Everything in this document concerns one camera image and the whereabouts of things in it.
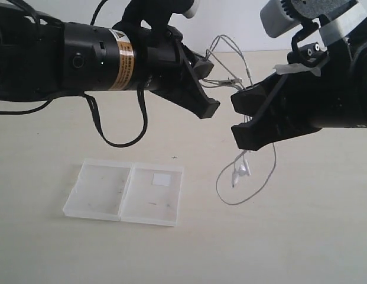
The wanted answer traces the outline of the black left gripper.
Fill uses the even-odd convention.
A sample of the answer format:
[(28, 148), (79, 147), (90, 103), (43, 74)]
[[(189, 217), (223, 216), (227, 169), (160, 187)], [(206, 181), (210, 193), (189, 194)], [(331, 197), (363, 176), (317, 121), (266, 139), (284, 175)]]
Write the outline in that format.
[(206, 95), (200, 80), (214, 64), (191, 51), (182, 33), (169, 24), (173, 1), (131, 1), (124, 11), (124, 31), (134, 51), (125, 90), (146, 89), (200, 119), (214, 116), (220, 102)]

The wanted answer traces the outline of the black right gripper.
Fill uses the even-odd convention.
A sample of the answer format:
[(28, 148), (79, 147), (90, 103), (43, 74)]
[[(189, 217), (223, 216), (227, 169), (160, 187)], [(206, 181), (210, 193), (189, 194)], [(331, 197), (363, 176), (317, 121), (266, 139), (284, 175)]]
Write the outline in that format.
[(321, 128), (367, 128), (367, 19), (327, 53), (320, 77), (274, 73), (231, 96), (234, 111), (252, 117), (231, 127), (239, 149), (258, 151)]

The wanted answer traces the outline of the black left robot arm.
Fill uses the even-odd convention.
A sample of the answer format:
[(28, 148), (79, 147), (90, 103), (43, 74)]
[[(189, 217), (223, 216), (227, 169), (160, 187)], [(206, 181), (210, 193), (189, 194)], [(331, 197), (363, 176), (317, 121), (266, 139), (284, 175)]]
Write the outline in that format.
[(150, 91), (201, 119), (220, 103), (200, 79), (213, 64), (169, 25), (197, 1), (131, 1), (111, 28), (64, 22), (24, 1), (0, 3), (0, 101), (41, 102), (83, 92)]

